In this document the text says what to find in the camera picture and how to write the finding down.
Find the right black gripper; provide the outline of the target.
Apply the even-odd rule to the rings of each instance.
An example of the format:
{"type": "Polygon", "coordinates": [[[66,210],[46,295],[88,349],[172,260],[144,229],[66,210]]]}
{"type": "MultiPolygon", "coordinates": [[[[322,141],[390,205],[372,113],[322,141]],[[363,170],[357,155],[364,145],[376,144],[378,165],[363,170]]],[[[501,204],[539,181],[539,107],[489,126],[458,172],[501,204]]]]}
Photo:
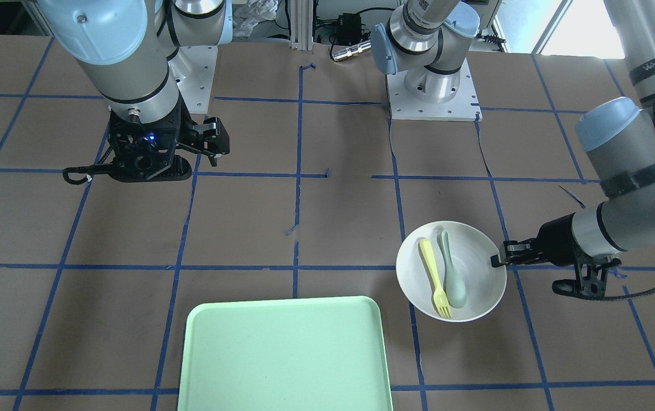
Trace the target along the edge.
{"type": "Polygon", "coordinates": [[[210,117],[203,124],[193,124],[183,97],[179,96],[178,103],[169,114],[148,124],[122,119],[111,110],[107,140],[115,149],[115,155],[125,150],[173,151],[176,154],[179,141],[186,136],[186,126],[191,126],[188,130],[189,151],[207,157],[231,153],[229,134],[218,117],[210,117]]]}

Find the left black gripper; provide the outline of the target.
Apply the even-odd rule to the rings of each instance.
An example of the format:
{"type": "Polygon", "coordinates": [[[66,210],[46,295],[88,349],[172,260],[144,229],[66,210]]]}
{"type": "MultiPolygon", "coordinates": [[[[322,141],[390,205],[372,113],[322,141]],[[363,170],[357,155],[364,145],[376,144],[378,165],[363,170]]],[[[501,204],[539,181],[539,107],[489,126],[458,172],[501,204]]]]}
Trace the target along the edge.
{"type": "Polygon", "coordinates": [[[574,265],[573,217],[568,214],[543,224],[533,239],[505,240],[501,253],[490,257],[492,268],[543,263],[558,267],[574,265]]]}

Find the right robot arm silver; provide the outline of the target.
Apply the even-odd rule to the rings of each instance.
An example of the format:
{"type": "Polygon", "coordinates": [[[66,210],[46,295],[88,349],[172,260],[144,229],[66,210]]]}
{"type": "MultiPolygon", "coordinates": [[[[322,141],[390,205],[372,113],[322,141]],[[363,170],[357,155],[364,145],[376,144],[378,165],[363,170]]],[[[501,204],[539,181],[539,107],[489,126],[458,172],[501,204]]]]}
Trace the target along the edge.
{"type": "Polygon", "coordinates": [[[192,46],[233,39],[231,1],[39,1],[56,40],[69,53],[110,110],[109,147],[92,166],[67,167],[73,185],[93,175],[123,183],[170,182],[192,175],[183,150],[216,166],[231,151],[217,117],[192,119],[209,93],[183,55],[192,46]]]}

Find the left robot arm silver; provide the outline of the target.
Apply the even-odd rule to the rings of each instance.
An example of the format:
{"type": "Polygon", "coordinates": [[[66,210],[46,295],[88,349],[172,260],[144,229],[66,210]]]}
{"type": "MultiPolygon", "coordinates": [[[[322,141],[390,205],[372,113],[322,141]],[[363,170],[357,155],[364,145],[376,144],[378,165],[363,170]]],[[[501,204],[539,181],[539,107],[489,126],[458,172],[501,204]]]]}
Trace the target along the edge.
{"type": "MultiPolygon", "coordinates": [[[[640,101],[619,97],[587,112],[576,135],[606,200],[547,222],[534,239],[503,244],[492,265],[604,262],[655,245],[655,1],[606,1],[640,101]]],[[[480,18],[460,1],[408,1],[371,30],[380,72],[407,72],[426,82],[456,79],[480,18]]]]}

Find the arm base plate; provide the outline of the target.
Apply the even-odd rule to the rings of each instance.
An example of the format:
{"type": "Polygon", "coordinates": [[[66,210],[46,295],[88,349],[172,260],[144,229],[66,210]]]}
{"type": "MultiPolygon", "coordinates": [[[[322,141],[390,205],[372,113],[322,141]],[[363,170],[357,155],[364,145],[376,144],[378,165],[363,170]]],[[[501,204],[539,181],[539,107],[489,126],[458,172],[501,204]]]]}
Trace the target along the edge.
{"type": "Polygon", "coordinates": [[[215,75],[215,45],[178,47],[168,58],[170,72],[191,114],[207,114],[215,75]]]}
{"type": "Polygon", "coordinates": [[[393,120],[452,120],[480,122],[483,119],[468,60],[450,75],[413,68],[385,77],[393,120]]]}

